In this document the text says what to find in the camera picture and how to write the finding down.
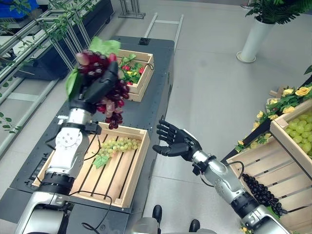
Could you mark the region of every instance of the yellow flower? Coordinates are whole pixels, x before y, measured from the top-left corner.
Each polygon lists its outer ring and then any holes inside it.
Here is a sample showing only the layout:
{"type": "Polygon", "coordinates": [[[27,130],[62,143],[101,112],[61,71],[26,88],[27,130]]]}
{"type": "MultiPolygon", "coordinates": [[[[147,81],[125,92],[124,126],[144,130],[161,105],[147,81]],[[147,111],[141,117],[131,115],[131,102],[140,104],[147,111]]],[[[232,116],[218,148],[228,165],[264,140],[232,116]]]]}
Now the yellow flower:
{"type": "Polygon", "coordinates": [[[261,117],[263,117],[263,112],[259,111],[259,114],[257,115],[257,118],[260,119],[261,117]]]}
{"type": "Polygon", "coordinates": [[[293,93],[293,89],[285,89],[285,90],[283,91],[282,96],[284,97],[284,96],[286,96],[286,95],[288,95],[288,94],[292,94],[292,93],[293,93]]]}
{"type": "Polygon", "coordinates": [[[258,143],[254,141],[253,143],[250,144],[250,148],[254,149],[255,147],[258,146],[258,143]]]}
{"type": "Polygon", "coordinates": [[[273,98],[270,100],[270,105],[275,104],[275,103],[278,103],[276,98],[273,98]]]}
{"type": "Polygon", "coordinates": [[[265,138],[265,139],[268,139],[268,138],[270,138],[270,136],[271,136],[271,133],[266,133],[266,134],[264,135],[264,138],[265,138]]]}
{"type": "Polygon", "coordinates": [[[253,128],[257,128],[257,127],[259,127],[259,125],[260,125],[259,122],[255,122],[255,123],[253,123],[253,128]]]}
{"type": "Polygon", "coordinates": [[[276,119],[277,117],[278,117],[278,115],[271,115],[271,116],[269,116],[269,119],[273,120],[273,119],[276,119]]]}
{"type": "Polygon", "coordinates": [[[288,107],[288,108],[284,108],[283,109],[283,113],[285,114],[285,113],[291,113],[291,112],[293,112],[294,111],[294,107],[293,106],[290,106],[290,107],[288,107]]]}
{"type": "Polygon", "coordinates": [[[312,89],[312,86],[310,86],[309,88],[307,87],[301,87],[300,89],[298,89],[295,94],[297,96],[304,96],[304,95],[307,95],[312,89]]]}

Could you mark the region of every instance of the blue container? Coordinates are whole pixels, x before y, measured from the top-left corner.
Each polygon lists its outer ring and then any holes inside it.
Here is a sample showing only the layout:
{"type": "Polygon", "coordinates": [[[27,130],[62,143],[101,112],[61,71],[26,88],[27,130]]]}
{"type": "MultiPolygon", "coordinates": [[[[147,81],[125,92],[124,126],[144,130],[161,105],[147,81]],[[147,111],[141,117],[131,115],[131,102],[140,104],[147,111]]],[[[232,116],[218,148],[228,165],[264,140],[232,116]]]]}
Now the blue container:
{"type": "MultiPolygon", "coordinates": [[[[18,12],[16,9],[10,11],[10,6],[13,5],[13,0],[1,0],[0,3],[0,18],[14,18],[20,19],[23,18],[26,14],[23,12],[18,12]]],[[[28,0],[31,9],[27,9],[24,7],[25,11],[31,12],[32,10],[38,8],[38,4],[36,0],[28,0]]]]}

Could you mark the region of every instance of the dark gray table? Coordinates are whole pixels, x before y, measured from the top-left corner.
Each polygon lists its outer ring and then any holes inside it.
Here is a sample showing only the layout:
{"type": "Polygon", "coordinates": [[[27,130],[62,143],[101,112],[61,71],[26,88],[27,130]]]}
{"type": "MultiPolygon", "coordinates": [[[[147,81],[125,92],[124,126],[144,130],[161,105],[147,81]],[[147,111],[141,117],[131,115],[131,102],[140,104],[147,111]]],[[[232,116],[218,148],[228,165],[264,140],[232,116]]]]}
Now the dark gray table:
{"type": "MultiPolygon", "coordinates": [[[[121,42],[122,49],[151,53],[154,55],[155,70],[145,91],[142,102],[126,101],[124,106],[124,126],[148,130],[151,140],[136,191],[130,208],[112,207],[100,233],[129,233],[133,224],[142,216],[147,198],[151,174],[156,159],[152,146],[159,142],[156,134],[158,120],[166,115],[168,101],[173,84],[174,42],[171,40],[151,39],[148,45],[139,45],[140,38],[113,37],[121,42]]],[[[65,102],[58,115],[68,114],[68,103],[65,102]]],[[[103,121],[102,114],[95,114],[94,120],[103,121]]],[[[22,168],[0,200],[0,218],[17,223],[34,187],[31,185],[41,166],[48,158],[51,149],[44,142],[57,133],[58,125],[55,117],[40,140],[26,159],[22,168]]],[[[73,211],[67,228],[68,234],[90,234],[81,226],[82,222],[97,225],[105,214],[108,205],[71,197],[73,211]]]]}

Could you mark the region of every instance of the wooden crate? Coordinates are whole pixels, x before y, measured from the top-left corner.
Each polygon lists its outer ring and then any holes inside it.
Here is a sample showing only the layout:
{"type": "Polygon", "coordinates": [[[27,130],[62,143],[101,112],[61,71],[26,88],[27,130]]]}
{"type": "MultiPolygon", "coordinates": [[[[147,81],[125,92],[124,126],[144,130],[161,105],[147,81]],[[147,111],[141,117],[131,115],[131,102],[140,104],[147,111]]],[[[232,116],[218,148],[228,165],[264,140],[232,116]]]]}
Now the wooden crate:
{"type": "MultiPolygon", "coordinates": [[[[287,228],[300,234],[312,233],[312,181],[273,137],[267,144],[227,160],[228,163],[233,161],[243,162],[244,173],[254,176],[280,199],[283,209],[289,211],[281,216],[287,228]]],[[[235,163],[230,167],[238,177],[241,165],[235,163]]],[[[241,182],[250,192],[243,179],[241,182]]]]}
{"type": "MultiPolygon", "coordinates": [[[[148,53],[141,53],[129,50],[119,50],[119,54],[117,56],[118,63],[120,63],[122,57],[128,57],[130,54],[135,54],[136,58],[130,62],[130,65],[134,65],[136,62],[142,64],[143,67],[147,63],[151,64],[154,67],[154,56],[153,54],[148,53]]],[[[144,72],[141,75],[140,80],[137,84],[128,85],[130,92],[129,92],[129,100],[132,101],[142,101],[143,95],[149,84],[151,77],[153,75],[154,70],[151,69],[150,66],[146,66],[144,72]]],[[[119,71],[119,77],[123,77],[124,74],[122,71],[119,71]]]]}
{"type": "MultiPolygon", "coordinates": [[[[117,140],[118,137],[130,137],[141,141],[141,146],[137,150],[129,150],[125,153],[118,153],[110,158],[108,163],[96,169],[92,165],[94,159],[84,162],[82,169],[76,178],[71,193],[85,190],[94,193],[110,196],[112,205],[117,207],[130,207],[133,194],[135,192],[137,181],[142,169],[150,139],[146,130],[119,126],[118,129],[109,130],[108,124],[99,123],[102,127],[102,133],[99,135],[100,142],[108,140],[117,140]]],[[[90,137],[90,145],[85,158],[88,158],[98,150],[98,140],[95,135],[90,137]]],[[[51,161],[53,152],[49,156],[38,177],[43,179],[44,173],[51,161]]],[[[36,179],[33,183],[39,186],[40,182],[36,179]]],[[[73,196],[97,201],[105,204],[110,203],[110,199],[102,195],[89,193],[77,193],[73,196]]]]}
{"type": "Polygon", "coordinates": [[[288,122],[308,110],[312,110],[312,100],[307,100],[295,107],[292,113],[283,114],[271,122],[270,131],[279,142],[292,154],[297,163],[312,177],[312,159],[284,131],[288,122]]]}

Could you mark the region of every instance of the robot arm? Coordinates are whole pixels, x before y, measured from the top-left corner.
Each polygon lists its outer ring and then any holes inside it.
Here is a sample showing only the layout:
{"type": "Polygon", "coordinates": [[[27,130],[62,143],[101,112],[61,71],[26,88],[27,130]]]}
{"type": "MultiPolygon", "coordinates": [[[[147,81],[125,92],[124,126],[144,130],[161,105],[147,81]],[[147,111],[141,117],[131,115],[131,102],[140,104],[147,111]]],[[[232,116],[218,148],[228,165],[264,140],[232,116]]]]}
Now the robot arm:
{"type": "Polygon", "coordinates": [[[265,206],[259,205],[245,190],[231,169],[215,156],[204,153],[190,133],[163,120],[159,123],[159,139],[166,141],[168,146],[154,145],[156,152],[164,156],[182,156],[186,161],[193,162],[193,172],[196,175],[203,174],[255,234],[291,234],[265,206]]]}
{"type": "Polygon", "coordinates": [[[70,102],[70,114],[56,136],[51,162],[20,217],[15,234],[66,233],[70,214],[68,195],[82,168],[88,135],[101,132],[100,126],[91,121],[96,112],[95,103],[113,89],[117,73],[117,62],[111,62],[103,77],[90,86],[82,85],[77,97],[70,102]]]}

